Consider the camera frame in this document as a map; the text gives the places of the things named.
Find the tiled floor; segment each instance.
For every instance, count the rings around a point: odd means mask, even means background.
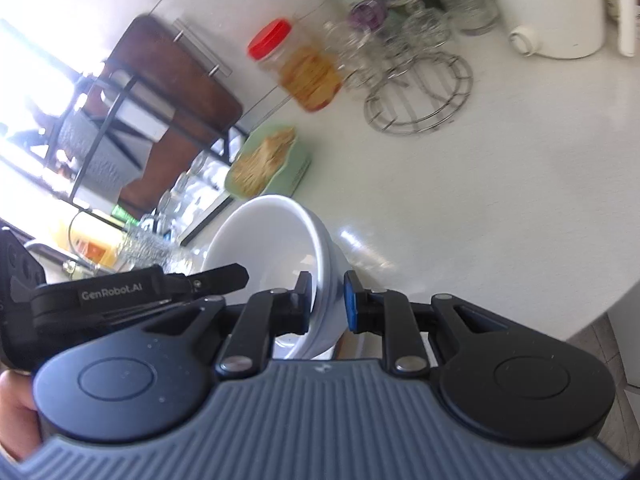
[[[623,388],[625,373],[609,317],[604,315],[568,340],[574,346],[606,363],[616,381],[616,400],[598,438],[620,458],[635,464],[640,460],[640,430]]]

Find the white kettle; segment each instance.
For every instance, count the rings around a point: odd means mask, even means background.
[[[618,0],[618,49],[636,49],[636,0]],[[596,52],[605,41],[604,0],[496,0],[511,45],[524,56],[575,59]]]

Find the white pot handle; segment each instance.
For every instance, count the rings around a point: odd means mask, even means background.
[[[618,50],[620,54],[633,57],[636,53],[636,0],[617,0],[620,6],[618,17]]]

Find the jar with red lid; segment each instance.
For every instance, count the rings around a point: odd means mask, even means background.
[[[284,18],[264,27],[252,39],[248,53],[308,112],[327,106],[342,87],[327,54]]]

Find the metal screw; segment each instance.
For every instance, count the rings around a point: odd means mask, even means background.
[[[396,370],[403,373],[419,372],[427,365],[427,361],[417,355],[405,355],[396,361]]]
[[[225,372],[245,372],[254,362],[250,358],[244,355],[232,355],[227,357],[220,363],[220,368]]]

